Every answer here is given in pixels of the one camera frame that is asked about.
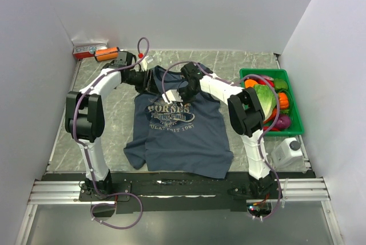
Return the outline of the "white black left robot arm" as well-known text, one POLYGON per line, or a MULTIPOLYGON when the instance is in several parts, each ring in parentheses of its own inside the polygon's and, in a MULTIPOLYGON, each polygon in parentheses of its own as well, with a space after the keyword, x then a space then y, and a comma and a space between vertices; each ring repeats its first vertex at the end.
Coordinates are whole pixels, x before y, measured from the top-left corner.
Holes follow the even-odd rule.
POLYGON ((123 83, 137 89, 148 88, 152 80, 147 69, 149 62, 147 52, 135 56, 131 52, 120 51, 89 85, 79 91, 70 91, 66 96, 65 130, 82 153, 86 166, 86 190, 100 200, 109 199, 113 193, 112 177, 101 144, 105 129, 103 101, 123 83))

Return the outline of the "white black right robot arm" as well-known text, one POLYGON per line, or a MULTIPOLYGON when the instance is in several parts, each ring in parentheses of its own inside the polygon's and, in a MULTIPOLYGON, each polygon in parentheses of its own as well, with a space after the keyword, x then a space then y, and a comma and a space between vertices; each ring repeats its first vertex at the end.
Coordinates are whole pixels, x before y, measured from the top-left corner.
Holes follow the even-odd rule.
POLYGON ((193 62, 183 66, 181 72, 188 82, 186 87, 178 90, 183 103, 193 101, 199 92, 205 92, 227 104, 230 124, 245 146, 250 192, 256 198, 263 198, 270 191, 273 177, 261 141, 265 114, 255 90, 233 85, 214 73, 205 73, 193 62))

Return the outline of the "blue sleeveless shirt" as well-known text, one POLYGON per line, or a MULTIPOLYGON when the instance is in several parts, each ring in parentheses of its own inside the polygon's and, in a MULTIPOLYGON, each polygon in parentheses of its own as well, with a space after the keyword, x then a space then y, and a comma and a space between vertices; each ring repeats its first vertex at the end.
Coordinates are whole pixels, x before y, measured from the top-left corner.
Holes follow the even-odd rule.
POLYGON ((223 179, 233 160, 220 102, 200 92, 192 103, 167 104, 162 94, 134 99, 133 139, 124 154, 135 169, 184 171, 223 179))

